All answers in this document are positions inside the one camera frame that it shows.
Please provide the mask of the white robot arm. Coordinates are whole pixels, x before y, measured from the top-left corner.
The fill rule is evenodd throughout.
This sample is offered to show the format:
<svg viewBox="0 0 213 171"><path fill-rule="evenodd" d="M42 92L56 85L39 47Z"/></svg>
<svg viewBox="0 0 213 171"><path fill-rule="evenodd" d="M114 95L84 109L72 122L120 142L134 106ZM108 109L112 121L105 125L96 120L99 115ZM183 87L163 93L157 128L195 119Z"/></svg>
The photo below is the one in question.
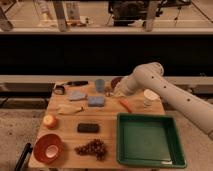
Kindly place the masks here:
<svg viewBox="0 0 213 171"><path fill-rule="evenodd" d="M163 73L164 68L158 62L139 65L130 75L121 79L114 94L130 96L139 89L150 89L213 140L213 105L169 83Z"/></svg>

